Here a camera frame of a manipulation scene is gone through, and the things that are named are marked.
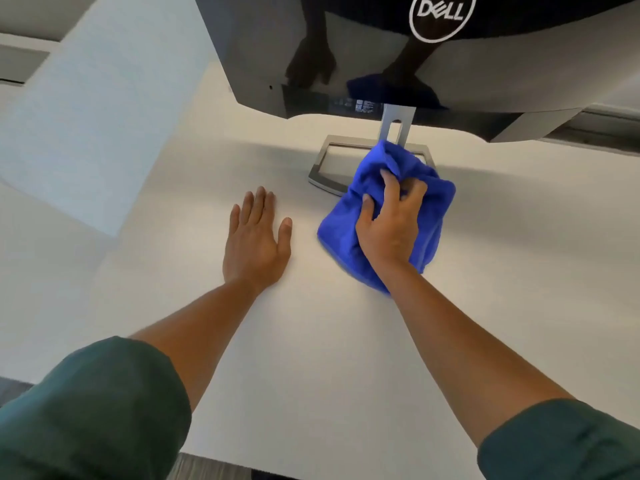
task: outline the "dark green shirt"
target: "dark green shirt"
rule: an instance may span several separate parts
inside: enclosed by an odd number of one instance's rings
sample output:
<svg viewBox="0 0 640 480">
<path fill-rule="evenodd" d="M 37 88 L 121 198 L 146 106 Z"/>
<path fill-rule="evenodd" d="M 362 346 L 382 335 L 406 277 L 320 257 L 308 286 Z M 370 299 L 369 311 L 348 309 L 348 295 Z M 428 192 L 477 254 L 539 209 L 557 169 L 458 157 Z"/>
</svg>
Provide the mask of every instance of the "dark green shirt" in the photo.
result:
<svg viewBox="0 0 640 480">
<path fill-rule="evenodd" d="M 190 422 L 168 357 L 103 340 L 0 408 L 0 479 L 164 480 Z M 489 435 L 478 465 L 489 480 L 640 479 L 640 431 L 579 401 L 548 401 Z"/>
</svg>

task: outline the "silver metal stand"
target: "silver metal stand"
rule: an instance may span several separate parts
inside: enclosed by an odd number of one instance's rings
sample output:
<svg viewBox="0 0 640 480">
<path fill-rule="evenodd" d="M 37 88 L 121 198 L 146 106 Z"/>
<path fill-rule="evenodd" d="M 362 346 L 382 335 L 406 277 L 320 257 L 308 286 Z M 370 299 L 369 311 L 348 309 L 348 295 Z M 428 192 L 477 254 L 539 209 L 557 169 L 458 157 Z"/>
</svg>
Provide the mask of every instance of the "silver metal stand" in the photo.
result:
<svg viewBox="0 0 640 480">
<path fill-rule="evenodd" d="M 363 150 L 372 149 L 379 141 L 386 140 L 389 135 L 389 129 L 391 123 L 400 123 L 400 131 L 398 132 L 398 138 L 395 144 L 399 144 L 404 147 L 410 153 L 413 153 L 418 158 L 422 158 L 424 162 L 430 167 L 434 167 L 429 147 L 424 144 L 406 144 L 406 138 L 409 136 L 409 129 L 413 122 L 413 115 L 415 113 L 414 107 L 398 106 L 395 104 L 385 104 L 384 112 L 382 113 L 382 122 L 380 124 L 380 134 L 378 139 L 366 139 L 355 138 L 351 136 L 336 136 L 329 135 L 324 140 L 322 149 L 318 153 L 316 163 L 309 172 L 308 180 L 316 187 L 331 192 L 332 194 L 342 196 L 347 192 L 347 185 L 344 185 L 336 180 L 333 180 L 325 175 L 320 174 L 320 167 L 326 156 L 329 146 L 345 146 L 347 148 L 361 148 Z"/>
</svg>

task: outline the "hand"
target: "hand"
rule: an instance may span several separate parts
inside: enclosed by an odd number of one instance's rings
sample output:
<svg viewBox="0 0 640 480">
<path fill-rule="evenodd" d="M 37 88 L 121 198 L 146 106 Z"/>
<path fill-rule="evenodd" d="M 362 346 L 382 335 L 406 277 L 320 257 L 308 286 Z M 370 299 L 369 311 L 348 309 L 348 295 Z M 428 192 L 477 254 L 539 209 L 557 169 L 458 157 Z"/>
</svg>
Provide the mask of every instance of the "hand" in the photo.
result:
<svg viewBox="0 0 640 480">
<path fill-rule="evenodd" d="M 275 195 L 259 187 L 255 193 L 247 192 L 242 209 L 238 204 L 231 209 L 229 237 L 225 247 L 222 274 L 225 282 L 244 280 L 256 296 L 276 283 L 284 273 L 291 256 L 291 230 L 293 222 L 286 217 L 278 231 L 278 242 L 273 238 Z"/>
<path fill-rule="evenodd" d="M 329 84 L 334 70 L 335 58 L 327 41 L 317 37 L 305 37 L 300 41 L 285 75 L 290 86 L 308 89 L 316 81 L 318 74 L 323 84 Z"/>
<path fill-rule="evenodd" d="M 416 178 L 398 183 L 388 170 L 381 170 L 385 181 L 385 201 L 380 215 L 373 219 L 374 202 L 364 195 L 362 211 L 356 223 L 360 247 L 378 274 L 379 269 L 406 264 L 418 237 L 418 211 L 427 192 L 427 184 Z M 406 193 L 400 197 L 400 190 Z"/>
</svg>

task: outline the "dell logo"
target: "dell logo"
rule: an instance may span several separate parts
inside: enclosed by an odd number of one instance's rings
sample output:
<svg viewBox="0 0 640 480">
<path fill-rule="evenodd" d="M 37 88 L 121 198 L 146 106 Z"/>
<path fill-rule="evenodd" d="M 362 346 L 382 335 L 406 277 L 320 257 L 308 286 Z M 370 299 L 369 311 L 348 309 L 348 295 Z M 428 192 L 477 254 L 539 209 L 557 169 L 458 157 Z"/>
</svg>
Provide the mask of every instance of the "dell logo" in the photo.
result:
<svg viewBox="0 0 640 480">
<path fill-rule="evenodd" d="M 476 0 L 413 0 L 409 26 L 425 43 L 439 43 L 457 34 L 467 24 Z"/>
</svg>

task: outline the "floor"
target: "floor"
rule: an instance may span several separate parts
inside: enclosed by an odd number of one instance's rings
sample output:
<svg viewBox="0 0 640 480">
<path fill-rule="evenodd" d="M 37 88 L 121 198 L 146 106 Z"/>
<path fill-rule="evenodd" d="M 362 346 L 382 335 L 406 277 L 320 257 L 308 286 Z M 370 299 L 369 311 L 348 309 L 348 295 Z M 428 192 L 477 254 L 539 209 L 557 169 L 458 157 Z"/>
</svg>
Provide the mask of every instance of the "floor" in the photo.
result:
<svg viewBox="0 0 640 480">
<path fill-rule="evenodd" d="M 31 384 L 0 378 L 0 407 L 27 391 Z M 180 453 L 167 480 L 250 480 L 251 469 Z"/>
</svg>

